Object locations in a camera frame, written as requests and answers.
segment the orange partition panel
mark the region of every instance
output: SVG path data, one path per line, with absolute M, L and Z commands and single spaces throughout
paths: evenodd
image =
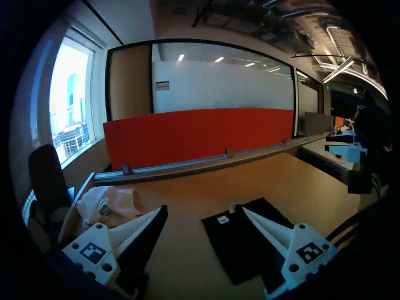
M 292 137 L 293 110 L 223 108 L 155 113 L 106 122 L 114 170 L 144 168 L 278 144 Z
M 345 119 L 340 116 L 335 116 L 334 123 L 337 127 L 342 128 L 345 125 Z

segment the window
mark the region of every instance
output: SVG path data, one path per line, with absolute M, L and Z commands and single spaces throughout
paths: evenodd
M 297 136 L 302 137 L 305 135 L 306 113 L 317 114 L 319 112 L 319 104 L 323 105 L 323 86 L 300 70 L 296 70 L 296 73 L 298 91 Z
M 155 113 L 198 109 L 294 109 L 292 69 L 272 57 L 228 46 L 153 45 Z
M 61 164 L 96 139 L 90 99 L 93 59 L 93 50 L 65 37 L 55 60 L 49 115 Z

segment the black mat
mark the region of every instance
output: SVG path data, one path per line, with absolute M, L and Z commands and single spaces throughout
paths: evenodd
M 273 291 L 284 281 L 281 274 L 284 258 L 247 218 L 242 207 L 286 227 L 294 227 L 264 198 L 236 205 L 234 213 L 227 210 L 201 221 L 223 269 L 234 285 L 261 275 L 267 290 Z M 226 216 L 229 221 L 220 224 L 217 218 L 221 216 Z

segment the screw hole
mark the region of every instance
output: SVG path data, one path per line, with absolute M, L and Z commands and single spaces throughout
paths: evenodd
M 88 271 L 86 272 L 86 275 L 88 275 L 91 279 L 96 279 L 96 275 L 93 272 Z
M 113 266 L 110 265 L 109 263 L 105 263 L 101 266 L 101 268 L 106 271 L 106 272 L 111 272 L 113 270 Z
M 290 272 L 297 272 L 298 270 L 299 270 L 299 266 L 297 264 L 295 264 L 295 263 L 293 263 L 293 264 L 291 264 L 289 266 L 289 271 Z

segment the desk surface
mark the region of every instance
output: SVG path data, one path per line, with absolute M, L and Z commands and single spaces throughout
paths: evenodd
M 168 205 L 168 220 L 147 264 L 145 299 L 265 299 L 261 278 L 234 286 L 224 273 L 201 219 L 264 197 L 292 223 L 322 235 L 356 213 L 360 196 L 319 169 L 286 153 L 221 170 L 119 185 L 137 192 L 146 213 Z
M 313 141 L 302 146 L 304 149 L 313 152 L 314 154 L 322 157 L 323 159 L 336 164 L 338 167 L 345 168 L 347 170 L 353 170 L 354 163 L 347 162 L 346 159 L 342 156 L 341 158 L 337 158 L 335 154 L 325 151 L 325 145 L 349 145 L 345 142 L 338 142 L 338 141 L 326 141 L 325 138 Z

